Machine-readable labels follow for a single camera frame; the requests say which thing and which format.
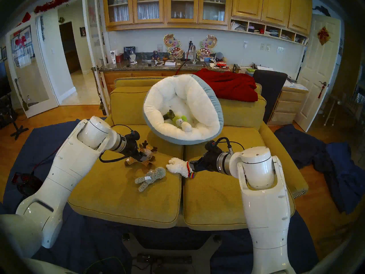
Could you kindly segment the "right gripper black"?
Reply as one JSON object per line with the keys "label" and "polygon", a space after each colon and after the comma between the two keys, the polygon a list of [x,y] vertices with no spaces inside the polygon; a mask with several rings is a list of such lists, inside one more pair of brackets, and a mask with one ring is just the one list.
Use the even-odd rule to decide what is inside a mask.
{"label": "right gripper black", "polygon": [[205,144],[206,153],[199,160],[189,161],[192,171],[218,171],[217,159],[220,156],[220,148],[215,141]]}

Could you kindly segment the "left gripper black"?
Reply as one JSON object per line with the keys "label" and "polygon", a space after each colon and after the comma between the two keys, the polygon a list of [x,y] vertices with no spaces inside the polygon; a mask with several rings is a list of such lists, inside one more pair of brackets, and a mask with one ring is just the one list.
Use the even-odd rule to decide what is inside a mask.
{"label": "left gripper black", "polygon": [[149,151],[143,151],[143,154],[138,150],[137,141],[140,139],[140,135],[137,131],[132,130],[129,134],[124,136],[125,147],[123,149],[123,155],[125,157],[132,157],[139,163],[143,162],[143,157],[148,158]]}

